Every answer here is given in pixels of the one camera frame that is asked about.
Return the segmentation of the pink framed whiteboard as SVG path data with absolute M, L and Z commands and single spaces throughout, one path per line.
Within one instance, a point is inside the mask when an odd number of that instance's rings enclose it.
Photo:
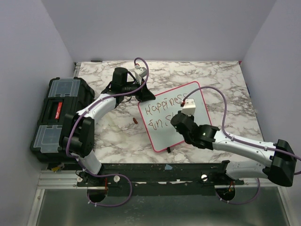
M 155 152 L 164 151 L 184 141 L 183 136 L 176 131 L 170 121 L 182 110 L 182 100 L 199 87 L 197 81 L 192 81 L 158 93 L 154 100 L 138 103 L 142 121 Z

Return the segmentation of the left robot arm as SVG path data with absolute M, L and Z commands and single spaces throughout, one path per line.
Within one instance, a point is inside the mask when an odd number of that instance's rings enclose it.
M 146 85 L 148 76 L 147 67 L 135 65 L 132 73 L 126 68 L 117 67 L 112 81 L 94 102 L 76 113 L 66 114 L 59 145 L 68 157 L 74 158 L 84 170 L 90 172 L 88 180 L 92 185 L 99 186 L 104 182 L 104 174 L 100 171 L 102 164 L 93 151 L 95 125 L 115 109 L 124 97 L 135 97 L 139 102 L 154 100 L 155 96 Z

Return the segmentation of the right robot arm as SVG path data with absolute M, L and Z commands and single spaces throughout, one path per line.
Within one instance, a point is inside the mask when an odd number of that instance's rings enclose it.
M 249 159 L 244 162 L 229 162 L 226 168 L 217 171 L 217 181 L 223 185 L 240 178 L 267 178 L 279 186 L 293 185 L 297 158 L 285 140 L 272 143 L 235 137 L 215 126 L 197 125 L 193 116 L 183 113 L 176 114 L 171 119 L 171 125 L 189 145 L 234 153 Z

